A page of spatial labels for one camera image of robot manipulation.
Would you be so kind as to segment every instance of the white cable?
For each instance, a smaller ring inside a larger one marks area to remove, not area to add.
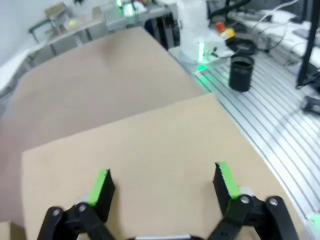
[[[300,42],[300,43],[297,43],[297,44],[293,45],[293,46],[291,47],[289,53],[288,53],[287,60],[286,60],[286,62],[285,62],[284,65],[286,65],[288,62],[291,62],[291,61],[292,61],[291,55],[292,55],[292,53],[294,53],[294,48],[295,48],[296,46],[298,46],[298,45],[301,45],[301,44],[307,44],[307,43],[306,43],[306,42]]]
[[[265,28],[264,30],[262,30],[262,31],[258,34],[257,38],[255,39],[255,44],[256,44],[257,46],[259,45],[259,39],[260,39],[261,35],[262,35],[265,31],[267,31],[268,29],[277,28],[277,27],[286,27],[289,22],[290,22],[290,21],[287,21],[287,22],[285,22],[285,23],[278,23],[277,25],[273,25],[273,26],[269,26],[269,27]],[[287,30],[288,30],[288,28],[286,27],[286,28],[284,29],[283,35],[287,34]]]
[[[281,9],[281,8],[284,8],[284,7],[288,7],[288,6],[292,5],[292,4],[295,4],[295,3],[298,2],[298,1],[299,1],[299,0],[292,0],[292,1],[290,1],[290,2],[282,3],[282,4],[280,4],[279,6],[275,7],[271,12],[267,13],[266,15],[264,15],[263,18],[261,18],[260,21],[258,21],[258,22],[254,25],[254,27],[253,27],[253,29],[252,29],[252,35],[254,35],[255,29],[256,29],[257,25],[260,24],[263,20],[265,20],[268,16],[271,16],[271,15],[273,15],[273,14],[275,13],[275,11],[277,11],[277,10],[279,10],[279,9]]]
[[[282,37],[280,38],[280,40],[279,40],[274,46],[272,46],[272,47],[270,47],[269,49],[267,49],[268,51],[270,51],[270,50],[278,47],[278,46],[282,43],[282,41],[285,39],[285,36],[286,36],[286,34],[287,34],[287,32],[288,32],[288,25],[287,25],[287,24],[288,24],[288,23],[285,23],[285,24],[284,24],[285,30],[284,30],[284,33],[283,33]]]

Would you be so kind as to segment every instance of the brown cardboard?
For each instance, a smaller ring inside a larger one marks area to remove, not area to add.
[[[116,191],[107,226],[117,240],[177,234],[207,238],[222,217],[212,183],[220,161],[228,162],[237,184],[250,187],[259,199],[283,197],[302,232],[279,182],[208,94],[25,152],[27,235],[35,239],[49,207],[71,207],[91,191],[98,171],[110,168]],[[238,239],[259,238],[243,228]]]
[[[20,227],[10,221],[0,222],[1,240],[25,240],[26,233],[23,227]]]
[[[202,94],[140,27],[92,41],[33,68],[20,80],[0,118],[0,220],[24,224],[22,152]]]

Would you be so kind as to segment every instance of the metal screw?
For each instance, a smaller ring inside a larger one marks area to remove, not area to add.
[[[85,206],[85,205],[81,205],[81,206],[79,207],[79,211],[80,211],[80,212],[83,212],[85,209],[86,209],[86,206]]]
[[[250,202],[250,201],[249,201],[249,198],[246,197],[246,196],[242,196],[242,197],[240,198],[240,200],[241,200],[241,202],[244,203],[244,204],[248,204],[248,203]]]
[[[60,210],[56,209],[56,210],[53,211],[52,215],[53,216],[57,216],[59,213],[60,213]]]
[[[278,205],[278,201],[276,199],[274,199],[274,198],[271,198],[269,201],[270,201],[271,205],[273,205],[273,206],[277,206]]]

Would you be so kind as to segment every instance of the slotted aluminum surface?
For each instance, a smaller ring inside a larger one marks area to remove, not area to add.
[[[303,97],[315,93],[309,87],[296,90],[296,76],[269,55],[253,58],[251,88],[245,93],[229,88],[229,62],[192,75],[204,91],[216,94],[305,219],[320,207],[320,118],[300,110]]]

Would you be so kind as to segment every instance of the black cup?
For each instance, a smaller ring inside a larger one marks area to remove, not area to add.
[[[254,65],[255,61],[249,56],[233,55],[231,57],[229,87],[238,92],[249,91]]]

